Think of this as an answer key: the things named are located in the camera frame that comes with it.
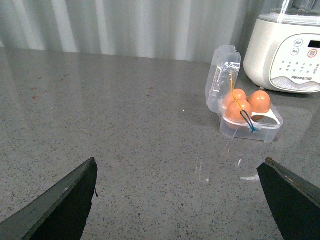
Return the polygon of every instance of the countertop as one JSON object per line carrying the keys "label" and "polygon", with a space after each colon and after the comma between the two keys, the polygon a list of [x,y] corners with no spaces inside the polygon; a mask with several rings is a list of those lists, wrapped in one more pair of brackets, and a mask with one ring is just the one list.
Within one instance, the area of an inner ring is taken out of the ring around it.
{"label": "countertop", "polygon": [[281,240],[242,178],[271,157],[320,187],[319,93],[267,91],[284,124],[264,143],[220,133],[209,63],[0,48],[0,66],[0,222],[90,157],[83,240]]}

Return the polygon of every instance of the rubber band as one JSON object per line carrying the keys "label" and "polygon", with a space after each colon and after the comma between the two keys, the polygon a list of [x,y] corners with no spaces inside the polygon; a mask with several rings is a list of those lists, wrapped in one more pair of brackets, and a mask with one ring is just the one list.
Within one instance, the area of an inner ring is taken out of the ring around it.
{"label": "rubber band", "polygon": [[251,121],[251,118],[249,116],[249,114],[247,113],[247,111],[243,110],[243,108],[241,107],[241,104],[239,103],[238,99],[236,98],[235,94],[234,94],[234,79],[233,79],[233,71],[230,71],[230,92],[233,96],[233,99],[235,100],[236,104],[238,105],[239,109],[240,109],[240,114],[243,117],[243,119],[246,121],[246,123],[249,125],[249,127],[251,128],[251,133],[254,132],[258,132],[259,130],[254,126],[253,122]]}

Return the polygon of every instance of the digital display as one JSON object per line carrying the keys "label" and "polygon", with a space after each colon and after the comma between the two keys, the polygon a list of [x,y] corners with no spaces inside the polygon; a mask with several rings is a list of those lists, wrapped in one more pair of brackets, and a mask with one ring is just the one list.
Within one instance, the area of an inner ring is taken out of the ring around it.
{"label": "digital display", "polygon": [[320,41],[310,41],[308,48],[320,49]]}

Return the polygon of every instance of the plastic egg carton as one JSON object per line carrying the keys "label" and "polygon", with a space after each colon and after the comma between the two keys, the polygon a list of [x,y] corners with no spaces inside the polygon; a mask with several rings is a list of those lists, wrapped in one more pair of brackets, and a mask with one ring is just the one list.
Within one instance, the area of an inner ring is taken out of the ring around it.
{"label": "plastic egg carton", "polygon": [[206,104],[212,112],[218,114],[220,132],[223,135],[230,138],[251,139],[270,143],[275,139],[284,123],[283,118],[272,104],[267,113],[252,112],[252,116],[264,116],[260,122],[252,120],[253,126],[258,131],[252,132],[247,123],[234,122],[225,116],[226,108],[223,107],[222,101],[231,89],[230,74],[233,75],[233,82],[236,82],[240,62],[241,56],[236,51],[235,46],[223,45],[214,52],[205,87]]}

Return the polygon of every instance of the white wall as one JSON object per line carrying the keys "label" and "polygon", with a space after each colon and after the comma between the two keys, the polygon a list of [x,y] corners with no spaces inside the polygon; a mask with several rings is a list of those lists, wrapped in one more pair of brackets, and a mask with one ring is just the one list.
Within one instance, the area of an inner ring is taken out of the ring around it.
{"label": "white wall", "polygon": [[1,0],[0,47],[211,62],[261,0]]}

